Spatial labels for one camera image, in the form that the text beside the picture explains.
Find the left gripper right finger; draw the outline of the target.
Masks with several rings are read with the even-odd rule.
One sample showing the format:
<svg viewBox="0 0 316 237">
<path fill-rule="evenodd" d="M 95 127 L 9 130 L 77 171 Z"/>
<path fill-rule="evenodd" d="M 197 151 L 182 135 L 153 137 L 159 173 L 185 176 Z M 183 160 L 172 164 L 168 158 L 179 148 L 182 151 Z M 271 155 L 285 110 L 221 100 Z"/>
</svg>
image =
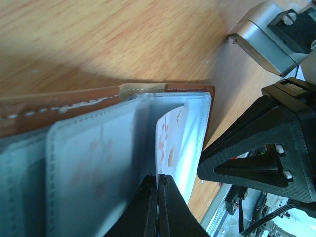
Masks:
<svg viewBox="0 0 316 237">
<path fill-rule="evenodd" d="M 189 210 L 171 175 L 161 175 L 159 177 L 158 236 L 209 236 Z"/>
</svg>

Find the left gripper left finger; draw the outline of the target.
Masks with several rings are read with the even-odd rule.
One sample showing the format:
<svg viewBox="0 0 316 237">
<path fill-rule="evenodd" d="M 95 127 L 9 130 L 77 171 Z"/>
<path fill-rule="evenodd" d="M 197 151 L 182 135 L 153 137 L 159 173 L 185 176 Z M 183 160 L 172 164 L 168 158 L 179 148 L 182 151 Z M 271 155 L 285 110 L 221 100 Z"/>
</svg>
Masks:
<svg viewBox="0 0 316 237">
<path fill-rule="evenodd" d="M 145 176 L 129 206 L 105 237 L 156 237 L 156 178 Z"/>
</svg>

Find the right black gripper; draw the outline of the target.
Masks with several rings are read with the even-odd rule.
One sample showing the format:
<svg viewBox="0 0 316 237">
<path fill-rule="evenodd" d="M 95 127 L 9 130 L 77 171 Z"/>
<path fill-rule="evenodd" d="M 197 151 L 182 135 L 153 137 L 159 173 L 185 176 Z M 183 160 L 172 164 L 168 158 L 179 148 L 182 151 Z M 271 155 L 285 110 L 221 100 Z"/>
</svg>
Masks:
<svg viewBox="0 0 316 237">
<path fill-rule="evenodd" d="M 291 77 L 261 91 L 264 96 L 202 152 L 197 174 L 315 202 L 316 86 Z"/>
</svg>

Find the white card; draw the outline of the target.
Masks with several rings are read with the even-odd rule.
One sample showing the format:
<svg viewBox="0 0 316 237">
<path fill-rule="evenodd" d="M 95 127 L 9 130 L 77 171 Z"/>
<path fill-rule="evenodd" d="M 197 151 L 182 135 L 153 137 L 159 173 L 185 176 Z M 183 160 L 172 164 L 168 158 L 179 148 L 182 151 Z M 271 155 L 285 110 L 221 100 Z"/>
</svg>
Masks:
<svg viewBox="0 0 316 237">
<path fill-rule="evenodd" d="M 157 122 L 155 129 L 155 165 L 157 175 L 174 176 L 178 162 L 189 105 L 167 111 Z"/>
</svg>

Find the brown leather card holder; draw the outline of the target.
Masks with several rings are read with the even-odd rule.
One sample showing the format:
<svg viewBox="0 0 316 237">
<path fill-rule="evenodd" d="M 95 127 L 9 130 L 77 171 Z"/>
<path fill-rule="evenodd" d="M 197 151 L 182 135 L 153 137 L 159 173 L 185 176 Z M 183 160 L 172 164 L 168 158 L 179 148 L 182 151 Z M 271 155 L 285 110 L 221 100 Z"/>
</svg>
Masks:
<svg viewBox="0 0 316 237">
<path fill-rule="evenodd" d="M 172 177 L 188 204 L 214 95 L 210 85 L 132 83 L 2 97 L 1 236 L 105 237 L 145 176 L 156 178 L 158 190 L 156 122 L 185 103 Z"/>
</svg>

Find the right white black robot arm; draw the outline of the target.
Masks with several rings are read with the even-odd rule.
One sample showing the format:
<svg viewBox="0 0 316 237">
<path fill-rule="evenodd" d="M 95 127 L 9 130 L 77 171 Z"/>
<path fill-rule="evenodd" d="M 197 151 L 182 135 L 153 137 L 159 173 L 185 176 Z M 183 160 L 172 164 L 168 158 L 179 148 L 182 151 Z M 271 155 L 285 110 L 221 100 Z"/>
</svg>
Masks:
<svg viewBox="0 0 316 237">
<path fill-rule="evenodd" d="M 201 155 L 200 179 L 231 184 L 244 237 L 286 232 L 273 223 L 291 209 L 316 216 L 316 87 L 288 78 L 258 98 Z"/>
</svg>

